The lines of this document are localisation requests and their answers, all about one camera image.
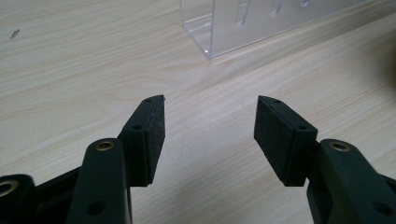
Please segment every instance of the black plastic part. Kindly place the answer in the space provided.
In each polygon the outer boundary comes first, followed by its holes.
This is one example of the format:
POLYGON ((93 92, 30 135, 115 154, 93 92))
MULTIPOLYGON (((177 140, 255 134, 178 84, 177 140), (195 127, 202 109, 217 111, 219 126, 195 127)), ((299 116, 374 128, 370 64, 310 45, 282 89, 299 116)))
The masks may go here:
POLYGON ((142 101, 118 138, 125 147, 129 186, 151 184, 165 138, 163 95, 142 101))
POLYGON ((131 223, 124 160, 117 138, 88 146, 66 223, 131 223))
POLYGON ((79 167, 36 187, 39 205, 33 223, 65 223, 79 167))
POLYGON ((395 194, 357 148, 325 139, 318 164, 333 201, 328 223, 396 223, 395 194))
POLYGON ((285 186, 304 185, 307 151, 318 130, 277 99, 259 96, 254 138, 285 186))
POLYGON ((318 189, 310 182, 306 190, 306 197, 315 224, 326 224, 332 211, 332 197, 328 191, 318 189))
POLYGON ((30 222, 35 212, 37 198, 35 183, 29 175, 0 177, 0 223, 30 222))

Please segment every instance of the light wood surface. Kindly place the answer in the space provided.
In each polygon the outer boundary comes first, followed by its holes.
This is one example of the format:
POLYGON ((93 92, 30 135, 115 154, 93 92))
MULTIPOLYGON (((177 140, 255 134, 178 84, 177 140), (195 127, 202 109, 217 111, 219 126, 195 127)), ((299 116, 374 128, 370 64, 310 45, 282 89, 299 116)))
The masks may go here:
POLYGON ((0 1, 0 175, 38 185, 76 168, 88 144, 164 94, 163 151, 153 185, 132 189, 134 223, 312 223, 305 188, 284 188, 253 139, 258 95, 396 178, 394 1, 211 61, 178 4, 0 1))

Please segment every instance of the clear acrylic box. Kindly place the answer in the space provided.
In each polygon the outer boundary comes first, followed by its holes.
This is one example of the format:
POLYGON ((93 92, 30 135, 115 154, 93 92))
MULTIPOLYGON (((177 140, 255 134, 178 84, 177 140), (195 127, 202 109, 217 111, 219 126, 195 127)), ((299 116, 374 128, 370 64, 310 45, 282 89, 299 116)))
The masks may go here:
POLYGON ((180 0, 183 26, 211 59, 371 0, 180 0))

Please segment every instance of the wooden table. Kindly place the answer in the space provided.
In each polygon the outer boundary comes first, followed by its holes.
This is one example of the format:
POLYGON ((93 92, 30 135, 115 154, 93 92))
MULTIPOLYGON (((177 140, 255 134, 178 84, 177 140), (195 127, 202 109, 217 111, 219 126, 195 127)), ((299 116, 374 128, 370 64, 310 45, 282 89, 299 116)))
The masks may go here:
POLYGON ((396 4, 381 0, 208 60, 177 0, 0 1, 0 175, 41 184, 164 94, 153 185, 134 223, 312 223, 253 139, 278 98, 396 178, 396 4))

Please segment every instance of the screw hole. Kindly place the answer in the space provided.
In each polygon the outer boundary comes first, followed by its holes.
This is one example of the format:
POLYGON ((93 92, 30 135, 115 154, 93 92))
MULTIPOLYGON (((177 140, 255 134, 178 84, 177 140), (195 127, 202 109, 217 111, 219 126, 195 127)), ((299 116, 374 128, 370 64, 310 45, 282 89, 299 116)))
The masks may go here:
POLYGON ((385 216, 392 216, 392 215, 393 215, 392 209, 390 209, 390 208, 389 208, 386 204, 384 204, 384 203, 373 202, 373 208, 374 208, 377 212, 379 212, 379 213, 381 213, 381 214, 383 214, 383 215, 385 215, 385 216))
POLYGON ((18 181, 16 180, 6 180, 0 183, 0 198, 8 195, 18 186, 18 181))
POLYGON ((339 142, 332 142, 331 146, 332 146, 332 148, 334 148, 335 150, 338 150, 338 151, 346 152, 346 151, 350 150, 349 146, 347 146, 343 143, 339 143, 339 142))
POLYGON ((135 129, 135 130, 140 130, 140 129, 142 129, 142 126, 140 126, 140 125, 135 125, 135 126, 134 126, 134 129, 135 129))
POLYGON ((106 208, 106 203, 104 201, 96 201, 91 203, 88 207, 87 213, 90 216, 96 216, 101 214, 106 208))
POLYGON ((106 151, 114 147, 113 142, 101 142, 98 145, 96 145, 95 149, 98 151, 106 151))

